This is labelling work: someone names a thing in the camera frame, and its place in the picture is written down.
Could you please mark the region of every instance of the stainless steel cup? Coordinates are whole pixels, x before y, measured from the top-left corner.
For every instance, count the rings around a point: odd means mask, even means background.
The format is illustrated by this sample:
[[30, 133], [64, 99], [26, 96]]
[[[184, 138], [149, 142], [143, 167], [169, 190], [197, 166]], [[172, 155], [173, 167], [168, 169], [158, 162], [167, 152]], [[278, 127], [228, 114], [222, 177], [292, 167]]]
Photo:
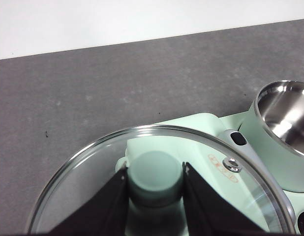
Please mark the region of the stainless steel cup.
[[277, 81], [263, 87], [240, 132], [283, 189], [304, 192], [304, 83]]

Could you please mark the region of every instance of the gray speckled surface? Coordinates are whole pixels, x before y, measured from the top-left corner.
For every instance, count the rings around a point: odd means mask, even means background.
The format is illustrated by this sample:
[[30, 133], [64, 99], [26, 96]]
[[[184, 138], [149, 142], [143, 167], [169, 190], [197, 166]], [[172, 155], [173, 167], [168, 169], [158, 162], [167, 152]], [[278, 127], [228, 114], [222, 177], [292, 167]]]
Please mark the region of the gray speckled surface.
[[241, 112], [275, 80], [304, 82], [304, 20], [0, 60], [0, 234], [24, 230], [52, 174], [94, 139]]

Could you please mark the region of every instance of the white wall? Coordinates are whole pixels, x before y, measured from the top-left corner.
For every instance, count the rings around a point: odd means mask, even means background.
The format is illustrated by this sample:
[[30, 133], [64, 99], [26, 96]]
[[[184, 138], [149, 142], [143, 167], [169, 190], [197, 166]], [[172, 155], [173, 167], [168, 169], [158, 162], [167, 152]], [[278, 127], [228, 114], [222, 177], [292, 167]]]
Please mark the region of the white wall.
[[0, 0], [0, 59], [304, 18], [304, 0]]

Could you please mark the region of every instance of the metal screw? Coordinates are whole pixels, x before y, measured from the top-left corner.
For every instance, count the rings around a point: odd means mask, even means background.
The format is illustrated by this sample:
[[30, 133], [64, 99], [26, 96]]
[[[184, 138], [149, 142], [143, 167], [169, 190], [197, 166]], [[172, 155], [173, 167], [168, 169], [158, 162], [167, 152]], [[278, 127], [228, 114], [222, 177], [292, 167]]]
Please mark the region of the metal screw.
[[234, 158], [226, 157], [222, 163], [226, 169], [234, 173], [239, 173], [242, 170], [241, 164]]

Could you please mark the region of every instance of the clear glass lid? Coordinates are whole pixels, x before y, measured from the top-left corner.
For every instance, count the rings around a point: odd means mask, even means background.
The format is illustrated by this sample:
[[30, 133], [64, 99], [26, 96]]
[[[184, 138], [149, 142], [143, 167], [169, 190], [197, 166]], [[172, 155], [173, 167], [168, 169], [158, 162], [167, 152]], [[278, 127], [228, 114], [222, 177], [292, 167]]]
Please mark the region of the clear glass lid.
[[[200, 131], [149, 125], [107, 135], [70, 158], [41, 193], [30, 216], [29, 233], [50, 231], [92, 198], [123, 163], [131, 166], [152, 151], [189, 162], [222, 198], [265, 231], [293, 232], [286, 207], [247, 157]], [[233, 159], [241, 166], [239, 172], [222, 164]]]

